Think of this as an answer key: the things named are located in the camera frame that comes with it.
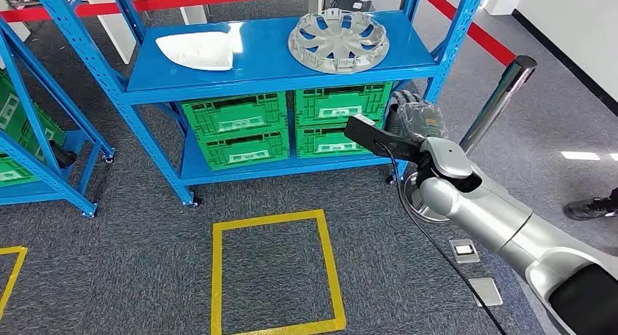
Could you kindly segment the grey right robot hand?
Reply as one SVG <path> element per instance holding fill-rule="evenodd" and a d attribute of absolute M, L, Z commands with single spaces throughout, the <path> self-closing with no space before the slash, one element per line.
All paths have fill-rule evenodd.
<path fill-rule="evenodd" d="M 440 108 L 409 90 L 391 93 L 385 130 L 420 141 L 427 137 L 448 137 Z"/>

